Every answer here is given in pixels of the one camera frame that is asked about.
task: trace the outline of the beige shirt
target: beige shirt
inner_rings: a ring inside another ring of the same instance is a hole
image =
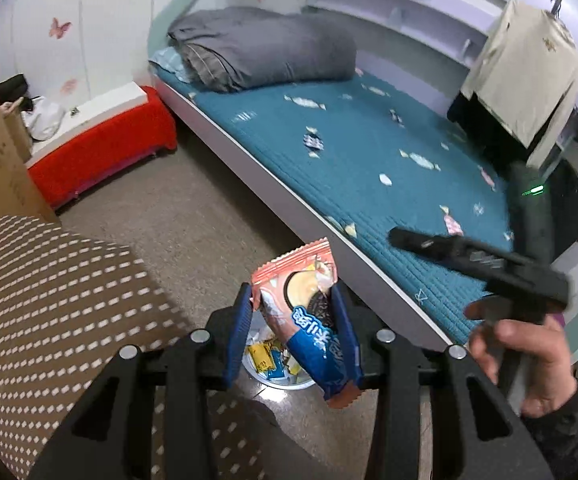
[[[553,112],[527,162],[539,167],[578,96],[578,48],[552,14],[510,0],[460,91],[468,99],[475,92],[526,148]]]

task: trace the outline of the cookie package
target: cookie package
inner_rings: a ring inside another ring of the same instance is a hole
[[[344,408],[360,390],[345,368],[330,290],[338,271],[326,238],[284,254],[251,277],[260,309],[279,341],[324,391],[332,408]]]

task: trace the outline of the butterfly wall sticker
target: butterfly wall sticker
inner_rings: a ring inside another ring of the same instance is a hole
[[[64,82],[64,84],[60,87],[60,93],[63,95],[70,95],[74,93],[76,87],[78,86],[77,79],[69,79]]]
[[[67,31],[71,28],[72,22],[63,23],[60,25],[58,23],[58,18],[54,18],[51,22],[51,28],[49,29],[49,37],[55,37],[57,40],[60,40]]]

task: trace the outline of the white plastic bag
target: white plastic bag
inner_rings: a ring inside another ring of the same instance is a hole
[[[66,110],[43,96],[35,98],[33,102],[34,111],[23,112],[22,120],[34,140],[50,139],[60,128]]]

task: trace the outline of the black jacket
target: black jacket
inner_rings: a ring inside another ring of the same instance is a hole
[[[523,418],[556,480],[578,480],[578,390],[559,410]]]

